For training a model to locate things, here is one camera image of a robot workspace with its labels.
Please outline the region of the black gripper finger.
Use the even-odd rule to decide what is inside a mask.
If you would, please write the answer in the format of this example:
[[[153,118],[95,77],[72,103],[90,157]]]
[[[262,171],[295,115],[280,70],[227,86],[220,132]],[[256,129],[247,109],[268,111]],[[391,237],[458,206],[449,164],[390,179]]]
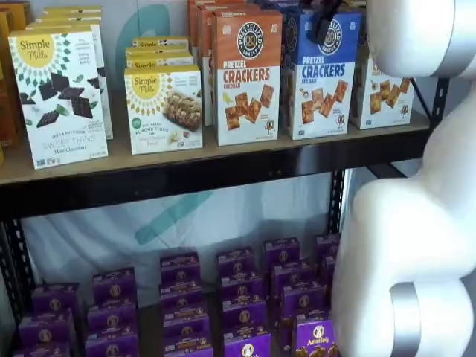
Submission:
[[[323,44],[334,15],[341,6],[341,0],[314,1],[317,18],[313,25],[314,42]]]

